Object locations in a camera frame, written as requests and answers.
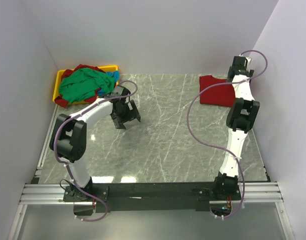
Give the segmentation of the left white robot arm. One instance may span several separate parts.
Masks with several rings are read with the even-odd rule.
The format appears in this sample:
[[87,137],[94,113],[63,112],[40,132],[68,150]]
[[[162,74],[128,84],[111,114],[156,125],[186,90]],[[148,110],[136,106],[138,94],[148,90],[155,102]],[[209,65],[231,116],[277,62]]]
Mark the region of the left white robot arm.
[[118,84],[112,92],[97,98],[92,104],[71,115],[60,114],[55,121],[49,142],[55,159],[66,168],[72,190],[85,198],[99,198],[93,193],[93,180],[83,155],[87,149],[88,128],[110,116],[114,127],[125,130],[125,123],[140,121],[137,106],[126,87]]

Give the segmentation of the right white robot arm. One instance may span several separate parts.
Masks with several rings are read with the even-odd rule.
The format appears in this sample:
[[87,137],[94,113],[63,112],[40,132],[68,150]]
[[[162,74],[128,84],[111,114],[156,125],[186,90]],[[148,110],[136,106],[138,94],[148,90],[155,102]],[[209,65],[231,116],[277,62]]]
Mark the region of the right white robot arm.
[[213,192],[220,199],[228,199],[240,192],[238,181],[241,154],[260,108],[260,103],[251,92],[250,80],[254,70],[250,69],[250,62],[249,57],[235,56],[227,74],[226,82],[232,84],[235,100],[226,118],[228,141],[223,164],[214,180]]

